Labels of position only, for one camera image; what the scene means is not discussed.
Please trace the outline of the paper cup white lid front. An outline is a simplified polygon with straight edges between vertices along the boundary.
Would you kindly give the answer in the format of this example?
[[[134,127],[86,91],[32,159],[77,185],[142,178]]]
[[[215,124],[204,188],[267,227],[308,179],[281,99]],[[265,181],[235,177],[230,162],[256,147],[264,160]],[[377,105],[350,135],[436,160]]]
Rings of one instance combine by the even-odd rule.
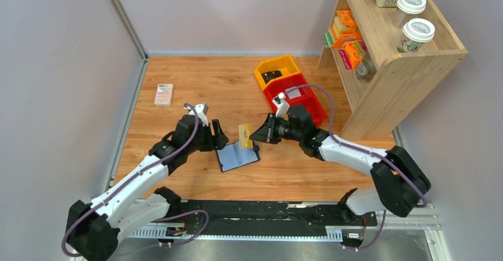
[[[417,52],[425,43],[430,42],[435,35],[435,26],[428,20],[414,18],[402,27],[402,36],[397,44],[399,53]]]

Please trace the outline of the yellow plastic bin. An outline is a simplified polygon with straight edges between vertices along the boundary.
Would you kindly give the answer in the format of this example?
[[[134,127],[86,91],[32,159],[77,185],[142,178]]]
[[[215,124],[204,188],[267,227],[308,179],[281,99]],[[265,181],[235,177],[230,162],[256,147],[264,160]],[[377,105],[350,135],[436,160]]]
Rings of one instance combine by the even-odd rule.
[[[259,65],[255,68],[253,72],[262,91],[265,90],[266,87],[276,79],[271,80],[267,85],[265,85],[261,74],[264,72],[275,71],[275,70],[280,70],[282,72],[282,77],[280,78],[289,77],[291,75],[301,73],[300,68],[295,63],[291,55],[283,55],[280,57],[262,61],[261,63],[259,63]]]

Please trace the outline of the aluminium rail frame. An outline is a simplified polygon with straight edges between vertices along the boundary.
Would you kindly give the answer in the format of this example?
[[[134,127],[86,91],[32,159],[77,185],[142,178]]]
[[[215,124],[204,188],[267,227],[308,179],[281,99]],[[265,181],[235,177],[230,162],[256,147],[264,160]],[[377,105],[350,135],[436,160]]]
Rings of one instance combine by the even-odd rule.
[[[432,260],[450,260],[432,206],[407,218],[370,212],[354,215],[342,203],[181,200],[158,195],[129,206],[117,221],[77,202],[70,209],[67,245],[86,260],[107,260],[126,238],[162,245],[185,240],[327,242],[345,249],[373,246],[375,232],[390,244],[417,235]]]

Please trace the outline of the paper cup white lid rear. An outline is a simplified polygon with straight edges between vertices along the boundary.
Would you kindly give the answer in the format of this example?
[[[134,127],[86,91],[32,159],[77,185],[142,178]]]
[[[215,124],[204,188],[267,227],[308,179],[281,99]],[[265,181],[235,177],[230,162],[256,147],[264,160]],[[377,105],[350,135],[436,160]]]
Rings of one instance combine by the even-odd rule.
[[[426,0],[397,0],[397,9],[392,25],[402,28],[410,19],[425,11],[426,3]]]

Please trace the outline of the navy blue card holder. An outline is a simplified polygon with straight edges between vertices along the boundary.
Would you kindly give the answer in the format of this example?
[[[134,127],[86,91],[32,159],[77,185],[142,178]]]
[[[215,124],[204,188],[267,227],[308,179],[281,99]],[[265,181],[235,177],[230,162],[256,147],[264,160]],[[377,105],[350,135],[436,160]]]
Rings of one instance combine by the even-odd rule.
[[[241,148],[240,143],[228,144],[216,150],[219,168],[222,173],[260,161],[260,148],[253,142],[251,148]]]

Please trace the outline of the white red small box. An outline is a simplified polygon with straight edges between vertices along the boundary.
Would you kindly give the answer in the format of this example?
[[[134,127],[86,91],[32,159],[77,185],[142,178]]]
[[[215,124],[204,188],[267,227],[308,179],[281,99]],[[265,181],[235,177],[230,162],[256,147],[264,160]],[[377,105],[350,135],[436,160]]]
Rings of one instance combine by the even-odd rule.
[[[154,98],[155,107],[171,107],[173,102],[174,85],[158,84]]]

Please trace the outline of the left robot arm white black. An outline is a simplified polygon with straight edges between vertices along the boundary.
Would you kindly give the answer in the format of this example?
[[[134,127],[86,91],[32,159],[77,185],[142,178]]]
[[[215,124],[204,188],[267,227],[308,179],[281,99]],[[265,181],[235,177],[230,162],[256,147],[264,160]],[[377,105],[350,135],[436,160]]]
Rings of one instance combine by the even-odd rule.
[[[110,258],[131,232],[168,214],[173,203],[169,189],[161,187],[138,202],[147,190],[185,164],[190,154],[221,150],[228,141],[219,120],[207,122],[203,113],[184,115],[124,179],[89,202],[78,200],[70,207],[63,253],[87,260]]]

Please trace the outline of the wooden shelf unit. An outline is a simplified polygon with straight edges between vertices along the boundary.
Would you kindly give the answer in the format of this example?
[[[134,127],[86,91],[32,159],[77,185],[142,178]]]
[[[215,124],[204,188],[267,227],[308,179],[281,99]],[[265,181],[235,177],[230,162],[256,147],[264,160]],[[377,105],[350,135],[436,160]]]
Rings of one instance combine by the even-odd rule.
[[[392,25],[394,10],[375,0],[338,0],[336,10],[352,11],[377,74],[371,82],[357,80],[337,49],[324,48],[320,69],[337,69],[351,115],[340,136],[347,140],[382,138],[393,129],[468,54],[433,0],[426,0],[424,18],[435,26],[434,38],[417,52],[399,53],[402,31]]]

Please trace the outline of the green orange boxes on shelf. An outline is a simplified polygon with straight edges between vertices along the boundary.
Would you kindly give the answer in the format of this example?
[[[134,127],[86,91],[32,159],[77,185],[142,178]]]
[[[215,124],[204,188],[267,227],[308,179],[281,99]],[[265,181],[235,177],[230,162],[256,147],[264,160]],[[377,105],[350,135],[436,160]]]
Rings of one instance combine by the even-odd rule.
[[[351,10],[337,10],[332,25],[322,35],[325,48],[342,47],[345,42],[362,40]]]

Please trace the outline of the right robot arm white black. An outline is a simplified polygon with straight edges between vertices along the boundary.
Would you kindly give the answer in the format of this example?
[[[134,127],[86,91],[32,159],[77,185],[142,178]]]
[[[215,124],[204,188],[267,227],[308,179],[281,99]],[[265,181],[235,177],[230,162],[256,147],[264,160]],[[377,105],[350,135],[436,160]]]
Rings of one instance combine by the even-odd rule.
[[[431,182],[403,147],[377,149],[346,141],[316,126],[302,105],[290,107],[287,116],[269,113],[250,139],[266,144],[297,141],[309,157],[343,164],[371,177],[373,187],[350,190],[341,200],[354,215],[388,210],[406,217],[431,189]]]

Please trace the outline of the black item in yellow bin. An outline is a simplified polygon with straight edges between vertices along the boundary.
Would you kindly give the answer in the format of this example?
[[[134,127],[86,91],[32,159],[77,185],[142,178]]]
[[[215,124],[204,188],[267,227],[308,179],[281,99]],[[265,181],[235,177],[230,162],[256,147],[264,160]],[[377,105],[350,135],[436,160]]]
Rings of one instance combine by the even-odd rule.
[[[282,77],[282,72],[280,70],[268,71],[261,74],[265,85],[267,85],[271,80]]]

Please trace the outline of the red plastic bin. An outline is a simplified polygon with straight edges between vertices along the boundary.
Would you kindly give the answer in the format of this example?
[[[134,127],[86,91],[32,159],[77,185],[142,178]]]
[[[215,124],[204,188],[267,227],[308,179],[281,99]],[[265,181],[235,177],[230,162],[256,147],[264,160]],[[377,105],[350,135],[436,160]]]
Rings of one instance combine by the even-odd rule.
[[[276,112],[276,106],[272,103],[272,99],[277,96],[280,92],[284,92],[286,89],[289,89],[291,87],[297,87],[300,85],[307,84],[307,81],[303,74],[295,74],[291,75],[289,77],[284,77],[280,79],[276,79],[272,81],[265,90],[263,90],[263,93],[266,97],[267,102],[269,103],[272,112]],[[287,94],[286,94],[286,100],[291,106],[296,106],[296,105],[303,105],[304,102],[307,99],[309,95],[314,95],[312,89],[310,87],[303,87],[300,88],[300,93],[302,94],[301,97],[295,98],[293,100],[289,99]]]
[[[313,122],[316,126],[319,127],[323,121],[328,118],[325,109],[319,102],[316,95],[309,95],[304,102],[304,106],[309,114],[311,114]]]

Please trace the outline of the paper cup white lid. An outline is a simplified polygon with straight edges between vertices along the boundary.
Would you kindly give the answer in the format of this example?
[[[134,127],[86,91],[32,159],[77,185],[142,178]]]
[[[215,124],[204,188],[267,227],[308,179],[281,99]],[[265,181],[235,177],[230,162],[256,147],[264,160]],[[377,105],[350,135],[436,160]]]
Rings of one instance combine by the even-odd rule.
[[[426,3],[426,0],[397,0],[397,9],[392,25],[402,28],[410,19],[425,11]]]
[[[402,27],[402,36],[397,44],[399,53],[417,52],[425,43],[430,42],[435,35],[435,26],[428,20],[414,18]]]

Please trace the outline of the grey card in bin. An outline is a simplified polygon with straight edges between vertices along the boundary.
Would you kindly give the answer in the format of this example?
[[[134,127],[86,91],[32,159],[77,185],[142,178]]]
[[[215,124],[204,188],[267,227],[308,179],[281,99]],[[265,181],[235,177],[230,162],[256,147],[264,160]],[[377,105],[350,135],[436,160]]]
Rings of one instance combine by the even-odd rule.
[[[287,94],[288,98],[293,100],[295,98],[298,98],[298,97],[301,97],[302,94],[300,93],[300,90],[299,89],[294,89],[292,91],[290,91],[288,94]]]

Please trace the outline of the red plastic bin middle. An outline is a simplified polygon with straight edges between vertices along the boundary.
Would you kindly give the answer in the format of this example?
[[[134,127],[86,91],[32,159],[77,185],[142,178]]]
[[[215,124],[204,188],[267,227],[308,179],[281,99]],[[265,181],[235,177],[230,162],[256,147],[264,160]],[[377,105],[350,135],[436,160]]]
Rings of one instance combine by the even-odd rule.
[[[289,89],[291,87],[297,87],[300,85],[307,84],[307,81],[303,74],[295,74],[291,75],[289,77],[284,77],[280,79],[276,79],[272,81],[265,90],[263,90],[263,93],[266,97],[267,102],[269,103],[272,112],[276,112],[276,106],[272,103],[272,99],[277,96],[280,92],[284,92],[286,89]],[[291,106],[296,106],[296,105],[303,105],[304,102],[307,99],[309,95],[314,95],[312,89],[310,87],[303,87],[300,88],[300,93],[302,94],[301,97],[295,98],[293,100],[289,99],[287,94],[286,94],[286,100]]]

